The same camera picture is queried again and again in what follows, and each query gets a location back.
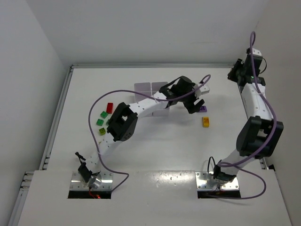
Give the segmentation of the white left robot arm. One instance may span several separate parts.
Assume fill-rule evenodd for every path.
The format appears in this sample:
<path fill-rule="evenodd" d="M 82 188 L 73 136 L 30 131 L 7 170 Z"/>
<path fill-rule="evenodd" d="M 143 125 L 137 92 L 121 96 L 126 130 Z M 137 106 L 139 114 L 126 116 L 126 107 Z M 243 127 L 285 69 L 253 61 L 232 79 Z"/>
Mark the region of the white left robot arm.
<path fill-rule="evenodd" d="M 100 142 L 96 142 L 96 154 L 85 159 L 76 153 L 80 160 L 78 172 L 86 184 L 91 184 L 98 172 L 96 167 L 102 161 L 101 157 L 109 155 L 119 144 L 130 139 L 134 134 L 139 119 L 152 114 L 155 111 L 167 109 L 179 102 L 183 103 L 188 113 L 197 113 L 204 100 L 200 96 L 207 93 L 209 88 L 206 83 L 210 75 L 205 76 L 196 84 L 185 76 L 180 76 L 172 82 L 162 86 L 152 96 L 132 104 L 124 102 L 118 104 L 108 121 L 108 127 Z"/>

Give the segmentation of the yellow lego brick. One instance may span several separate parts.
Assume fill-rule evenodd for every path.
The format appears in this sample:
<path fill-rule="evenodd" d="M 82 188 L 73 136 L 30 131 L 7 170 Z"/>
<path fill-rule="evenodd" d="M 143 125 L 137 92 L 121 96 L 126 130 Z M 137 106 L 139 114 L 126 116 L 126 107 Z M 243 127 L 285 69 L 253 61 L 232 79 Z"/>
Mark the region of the yellow lego brick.
<path fill-rule="evenodd" d="M 204 128 L 210 127 L 210 120 L 209 117 L 202 117 L 202 125 Z"/>

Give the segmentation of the red lego brick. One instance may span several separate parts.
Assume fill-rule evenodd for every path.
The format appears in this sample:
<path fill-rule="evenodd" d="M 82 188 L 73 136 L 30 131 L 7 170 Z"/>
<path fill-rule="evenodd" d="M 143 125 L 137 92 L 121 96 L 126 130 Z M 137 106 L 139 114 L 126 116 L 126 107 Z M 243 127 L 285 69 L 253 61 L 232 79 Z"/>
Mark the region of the red lego brick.
<path fill-rule="evenodd" d="M 108 113 L 108 114 L 112 114 L 113 113 L 113 103 L 109 102 L 107 104 L 106 113 Z"/>

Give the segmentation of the small green lego brick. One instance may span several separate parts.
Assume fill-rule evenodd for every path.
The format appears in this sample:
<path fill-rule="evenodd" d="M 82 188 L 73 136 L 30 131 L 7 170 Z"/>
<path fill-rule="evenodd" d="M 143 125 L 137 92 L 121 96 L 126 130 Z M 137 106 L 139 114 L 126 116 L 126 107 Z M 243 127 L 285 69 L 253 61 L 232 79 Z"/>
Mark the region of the small green lego brick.
<path fill-rule="evenodd" d="M 106 119 L 106 117 L 108 116 L 108 113 L 105 112 L 105 111 L 102 111 L 102 113 L 100 114 L 100 116 L 101 116 L 103 119 Z"/>

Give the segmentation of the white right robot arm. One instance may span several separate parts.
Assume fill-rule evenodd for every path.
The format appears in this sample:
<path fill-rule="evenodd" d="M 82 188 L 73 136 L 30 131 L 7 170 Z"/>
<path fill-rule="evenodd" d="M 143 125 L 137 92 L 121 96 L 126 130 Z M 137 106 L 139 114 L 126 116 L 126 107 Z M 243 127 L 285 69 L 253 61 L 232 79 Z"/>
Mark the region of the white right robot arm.
<path fill-rule="evenodd" d="M 266 102 L 266 83 L 259 76 L 262 61 L 260 51 L 248 53 L 228 74 L 228 79 L 238 85 L 247 122 L 237 137 L 235 150 L 214 167 L 213 178 L 221 184 L 233 181 L 238 171 L 254 160 L 270 157 L 284 129 Z"/>

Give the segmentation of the purple lego brick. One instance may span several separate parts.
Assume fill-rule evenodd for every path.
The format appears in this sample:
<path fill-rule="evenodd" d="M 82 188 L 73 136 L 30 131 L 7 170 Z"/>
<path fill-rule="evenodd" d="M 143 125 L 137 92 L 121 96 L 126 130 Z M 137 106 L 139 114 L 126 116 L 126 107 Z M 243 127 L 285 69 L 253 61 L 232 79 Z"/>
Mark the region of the purple lego brick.
<path fill-rule="evenodd" d="M 206 106 L 201 106 L 201 108 L 200 108 L 199 111 L 200 111 L 200 112 L 207 112 Z"/>

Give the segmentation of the yellow-green lego brick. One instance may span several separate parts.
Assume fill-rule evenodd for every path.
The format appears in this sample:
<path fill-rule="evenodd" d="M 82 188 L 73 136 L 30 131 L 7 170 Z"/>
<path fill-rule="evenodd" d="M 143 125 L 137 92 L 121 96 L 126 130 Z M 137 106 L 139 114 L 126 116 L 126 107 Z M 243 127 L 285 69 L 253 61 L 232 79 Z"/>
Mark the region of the yellow-green lego brick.
<path fill-rule="evenodd" d="M 100 134 L 100 136 L 104 136 L 106 134 L 106 129 L 105 128 L 100 128 L 99 129 L 99 134 Z"/>

